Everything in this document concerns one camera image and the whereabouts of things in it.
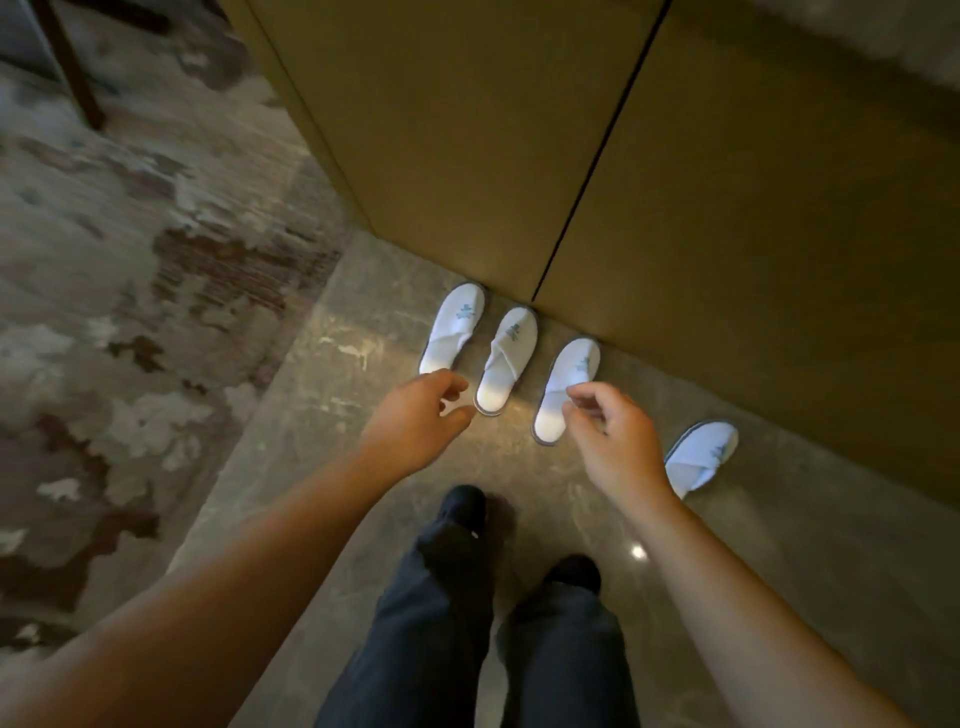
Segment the navy trousers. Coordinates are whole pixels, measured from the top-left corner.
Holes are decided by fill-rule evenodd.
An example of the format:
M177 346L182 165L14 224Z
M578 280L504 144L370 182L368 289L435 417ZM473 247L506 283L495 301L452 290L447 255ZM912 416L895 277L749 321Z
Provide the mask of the navy trousers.
M486 544L431 523L380 598L370 634L316 728L468 728L493 622ZM496 639L509 676L503 725L638 728L616 617L581 587L543 584Z

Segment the wardrobe door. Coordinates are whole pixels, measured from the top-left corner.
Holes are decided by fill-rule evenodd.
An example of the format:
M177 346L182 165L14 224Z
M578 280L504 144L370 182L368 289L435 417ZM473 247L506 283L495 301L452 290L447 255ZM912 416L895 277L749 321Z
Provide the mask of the wardrobe door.
M676 0L535 303L960 502L958 271L956 95Z
M246 5L373 231L523 301L660 7Z

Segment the hand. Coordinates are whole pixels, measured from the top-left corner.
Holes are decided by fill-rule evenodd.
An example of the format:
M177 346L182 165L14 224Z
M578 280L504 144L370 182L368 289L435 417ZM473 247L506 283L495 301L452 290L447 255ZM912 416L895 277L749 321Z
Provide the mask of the hand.
M426 468L477 413L468 405L440 416L446 409L441 400L456 401L467 387L466 379L448 369L397 387L373 410L360 435L360 447L395 470L397 480Z
M568 387L566 429L587 475L621 510L647 512L676 496L663 469L663 450L653 421L629 397L605 382ZM607 423L601 432L592 418Z

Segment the marble floor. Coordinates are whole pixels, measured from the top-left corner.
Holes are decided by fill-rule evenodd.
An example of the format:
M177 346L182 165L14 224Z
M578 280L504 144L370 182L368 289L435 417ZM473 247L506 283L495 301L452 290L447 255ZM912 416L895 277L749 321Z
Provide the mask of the marble floor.
M172 568L221 545L237 524L350 446L374 405L416 370L432 316L459 280L367 235L351 242ZM458 361L471 382L508 305L492 298ZM478 418L437 463L373 509L234 726L310 725L364 639L400 554L460 482L499 494L514 511L499 616L558 557L586 551L604 574L602 598L624 627L644 725L733 725L655 566L635 557L635 538L589 484L572 444L548 449L530 437L550 362L573 333L542 321L538 350L504 414ZM689 506L863 679L921 725L955 725L960 514L633 356L605 348L603 357L598 377L652 415L665 448L704 418L739 427L736 455ZM478 725L498 724L505 689L492 655L481 677Z

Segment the slipper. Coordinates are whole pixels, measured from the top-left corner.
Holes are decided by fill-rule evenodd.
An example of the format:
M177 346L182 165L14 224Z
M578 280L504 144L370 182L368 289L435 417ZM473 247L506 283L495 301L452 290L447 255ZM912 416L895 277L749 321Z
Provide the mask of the slipper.
M720 420L698 423L687 430L663 461L673 492L683 498L707 485L717 469L730 460L740 435Z
M537 314L533 309L521 305L507 311L490 343L490 358L473 396L477 411L489 417L503 411L536 345Z
M487 293L476 283L462 283L446 295L420 357L422 375L453 368L457 354L473 335L486 304Z
M600 345L581 336L563 347L550 368L531 431L541 445L556 445L566 430L564 402L570 401L566 388L593 381L600 366Z

